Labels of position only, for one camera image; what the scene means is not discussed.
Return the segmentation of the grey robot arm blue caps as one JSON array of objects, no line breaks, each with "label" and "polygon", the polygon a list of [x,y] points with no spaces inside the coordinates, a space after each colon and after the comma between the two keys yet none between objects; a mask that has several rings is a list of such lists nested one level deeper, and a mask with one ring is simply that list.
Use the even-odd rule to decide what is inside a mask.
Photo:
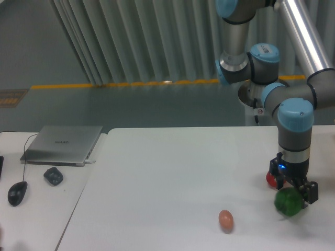
[{"label": "grey robot arm blue caps", "polygon": [[[318,184],[307,179],[314,112],[334,106],[334,66],[303,1],[216,1],[225,23],[225,44],[216,68],[221,83],[245,80],[262,86],[261,105],[278,129],[278,153],[269,173],[277,189],[285,182],[300,194],[305,208],[318,200]],[[267,43],[245,46],[249,23],[261,8],[279,13],[307,80],[288,87],[277,81],[278,49]]]}]

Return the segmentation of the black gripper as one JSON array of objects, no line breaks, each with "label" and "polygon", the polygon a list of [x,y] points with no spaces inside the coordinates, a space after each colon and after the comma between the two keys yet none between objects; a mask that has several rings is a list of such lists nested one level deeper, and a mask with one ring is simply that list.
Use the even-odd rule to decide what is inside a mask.
[{"label": "black gripper", "polygon": [[319,199],[319,186],[315,181],[307,180],[309,156],[305,152],[279,152],[276,159],[272,159],[269,172],[277,181],[276,189],[284,186],[284,181],[299,187],[298,191],[303,199],[302,209]]}]

